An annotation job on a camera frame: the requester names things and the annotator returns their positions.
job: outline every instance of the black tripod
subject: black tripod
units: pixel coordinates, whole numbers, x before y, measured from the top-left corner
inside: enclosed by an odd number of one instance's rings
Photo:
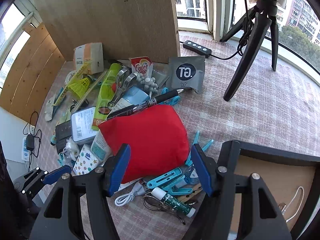
[[[257,4],[253,8],[248,10],[248,17],[251,20],[255,18],[255,22],[238,68],[236,69],[236,72],[233,75],[226,92],[224,93],[224,100],[229,101],[236,93],[260,49],[262,41],[269,27],[271,30],[272,43],[271,66],[273,71],[276,71],[279,35],[278,24],[276,21],[276,13],[278,10],[276,3],[276,0],[257,0]],[[222,37],[220,41],[225,42],[229,40],[233,35],[241,30],[243,28],[243,21],[245,18],[246,14],[241,17],[241,19],[231,28],[231,30],[225,36]]]

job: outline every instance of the tripod leg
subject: tripod leg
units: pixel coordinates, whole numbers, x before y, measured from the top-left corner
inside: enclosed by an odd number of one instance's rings
[[[236,69],[236,72],[233,75],[226,92],[224,93],[224,100],[229,101],[236,93],[258,53],[264,36],[266,35],[270,25],[271,20],[267,18],[267,15],[256,13],[255,22],[248,40],[248,44],[245,48],[238,68]]]
[[[276,71],[277,67],[277,58],[278,58],[278,41],[279,41],[279,29],[278,24],[275,16],[269,16],[272,23],[270,26],[271,31],[271,46],[272,46],[272,69]]]
[[[250,10],[248,10],[249,18],[253,19],[256,12],[257,11],[255,10],[255,7],[252,7]],[[220,42],[228,41],[233,35],[235,35],[239,30],[241,30],[243,27],[243,19],[246,17],[246,14],[244,14],[241,17],[241,19],[231,28],[231,30],[228,31],[228,33],[221,38]]]

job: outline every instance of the green foliage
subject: green foliage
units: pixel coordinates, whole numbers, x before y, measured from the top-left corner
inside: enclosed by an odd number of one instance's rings
[[[289,47],[320,71],[320,47],[311,43],[308,36],[298,27],[283,26],[279,42]]]

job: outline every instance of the red coffee creamer packet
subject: red coffee creamer packet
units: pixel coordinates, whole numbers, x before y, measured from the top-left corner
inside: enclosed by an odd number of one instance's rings
[[[135,57],[131,59],[132,72],[138,72],[142,76],[151,77],[153,63],[148,57]]]

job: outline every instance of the black cable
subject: black cable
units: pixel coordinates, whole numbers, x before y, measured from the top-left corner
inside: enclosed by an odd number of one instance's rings
[[[228,59],[233,58],[237,54],[239,54],[240,56],[243,55],[242,48],[247,45],[248,40],[249,40],[249,36],[252,31],[252,27],[253,27],[253,22],[249,18],[249,14],[248,14],[247,0],[244,0],[244,4],[245,4],[245,13],[246,13],[246,17],[243,19],[244,33],[242,34],[241,38],[239,39],[237,51],[234,54],[232,54],[230,57],[227,57],[227,58],[221,58],[221,57],[210,54],[211,57],[215,57],[217,59],[222,59],[222,60],[228,60]]]
[[[37,121],[36,121],[35,128],[34,128],[33,134],[32,134],[32,133],[31,133],[31,119],[32,119],[32,116],[33,116],[34,113],[37,114]],[[35,134],[35,130],[36,130],[36,126],[37,126],[38,120],[39,120],[39,114],[38,114],[37,111],[34,111],[34,112],[31,114],[31,116],[30,116],[29,133],[33,136],[33,138],[37,138],[37,139],[38,139],[39,145],[38,145],[37,155],[35,155],[32,151],[31,151],[30,154],[29,154],[29,168],[28,168],[28,172],[30,171],[30,167],[31,167],[32,155],[33,155],[34,157],[36,157],[36,158],[38,158],[38,156],[39,156],[39,149],[40,149],[40,144],[41,144],[42,131],[41,131],[41,129],[38,129],[38,131],[37,131],[36,134]],[[28,125],[28,124],[26,124],[26,126],[23,128],[23,131],[22,131],[22,133],[23,133],[24,135],[28,135],[28,133],[24,133],[24,130],[26,129],[27,125]]]
[[[89,236],[87,236],[87,234],[84,232],[84,235],[88,238],[88,240],[91,240],[90,238],[89,238]]]

